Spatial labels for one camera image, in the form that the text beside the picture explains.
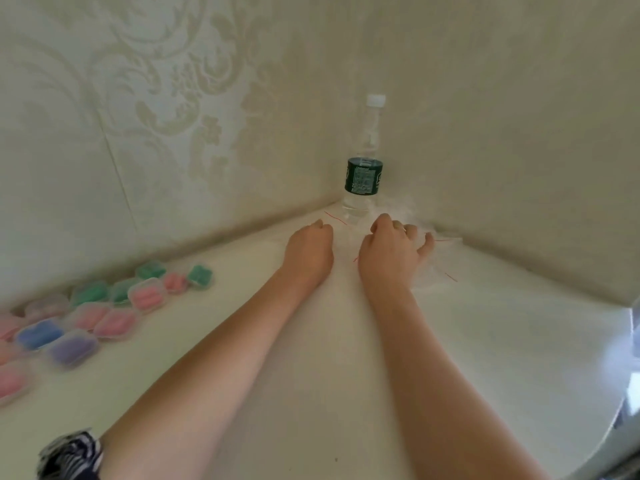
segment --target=red line on plastic bag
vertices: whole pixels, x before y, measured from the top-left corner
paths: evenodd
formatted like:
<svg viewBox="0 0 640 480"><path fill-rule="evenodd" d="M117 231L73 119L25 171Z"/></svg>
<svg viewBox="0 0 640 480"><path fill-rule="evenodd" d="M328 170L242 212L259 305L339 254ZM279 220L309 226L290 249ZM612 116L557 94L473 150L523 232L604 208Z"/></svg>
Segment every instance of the red line on plastic bag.
<svg viewBox="0 0 640 480"><path fill-rule="evenodd" d="M336 219L336 220L340 221L340 222L341 222L341 223L343 223L344 225L348 226L348 224L347 224L345 221L343 221L342 219L340 219L340 218L338 218L338 217L332 216L332 215L331 215L331 214L329 214L329 212L327 212L326 210L324 211L324 213L325 213L326 215L328 215L329 217L332 217L332 218L334 218L334 219Z"/></svg>

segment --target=person's left hand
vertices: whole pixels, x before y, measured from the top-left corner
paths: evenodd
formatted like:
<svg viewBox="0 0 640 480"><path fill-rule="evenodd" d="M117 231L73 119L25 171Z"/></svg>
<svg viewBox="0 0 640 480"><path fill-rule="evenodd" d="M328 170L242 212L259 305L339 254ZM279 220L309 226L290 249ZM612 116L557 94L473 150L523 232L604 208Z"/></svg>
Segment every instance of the person's left hand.
<svg viewBox="0 0 640 480"><path fill-rule="evenodd" d="M289 238L282 270L315 289L331 272L332 244L333 227L323 224L322 219L302 227Z"/></svg>

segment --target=hand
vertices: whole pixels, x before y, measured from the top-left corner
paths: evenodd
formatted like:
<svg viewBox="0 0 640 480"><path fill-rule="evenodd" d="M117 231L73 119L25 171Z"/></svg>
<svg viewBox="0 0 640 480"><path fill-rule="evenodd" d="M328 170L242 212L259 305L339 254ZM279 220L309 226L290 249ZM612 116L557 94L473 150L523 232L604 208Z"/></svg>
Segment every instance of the hand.
<svg viewBox="0 0 640 480"><path fill-rule="evenodd" d="M333 266L333 227L322 219L296 231L287 243L282 270L309 284L311 290L322 283Z"/></svg>
<svg viewBox="0 0 640 480"><path fill-rule="evenodd" d="M424 244L416 250L413 242L418 227L392 221L389 214L380 215L371 232L364 238L358 257L365 293L371 297L398 287L409 290L416 269L433 250L433 236L427 233Z"/></svg>

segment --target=wall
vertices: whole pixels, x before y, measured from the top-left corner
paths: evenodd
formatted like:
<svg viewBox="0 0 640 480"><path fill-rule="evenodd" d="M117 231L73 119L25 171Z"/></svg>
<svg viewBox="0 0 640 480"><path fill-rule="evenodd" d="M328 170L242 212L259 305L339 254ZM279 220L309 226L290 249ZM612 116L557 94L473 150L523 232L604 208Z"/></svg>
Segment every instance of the wall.
<svg viewBox="0 0 640 480"><path fill-rule="evenodd" d="M0 305L334 200L350 110L308 8L0 0Z"/></svg>
<svg viewBox="0 0 640 480"><path fill-rule="evenodd" d="M0 0L0 304L383 188L629 304L640 0Z"/></svg>

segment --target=person's left arm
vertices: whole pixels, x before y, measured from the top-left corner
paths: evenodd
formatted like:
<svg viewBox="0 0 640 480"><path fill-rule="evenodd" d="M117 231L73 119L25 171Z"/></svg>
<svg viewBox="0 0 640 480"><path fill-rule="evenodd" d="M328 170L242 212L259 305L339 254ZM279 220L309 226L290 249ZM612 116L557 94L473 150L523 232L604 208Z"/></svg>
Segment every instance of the person's left arm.
<svg viewBox="0 0 640 480"><path fill-rule="evenodd" d="M269 281L102 436L101 480L203 476L282 327L329 275L332 241L322 221L293 234Z"/></svg>

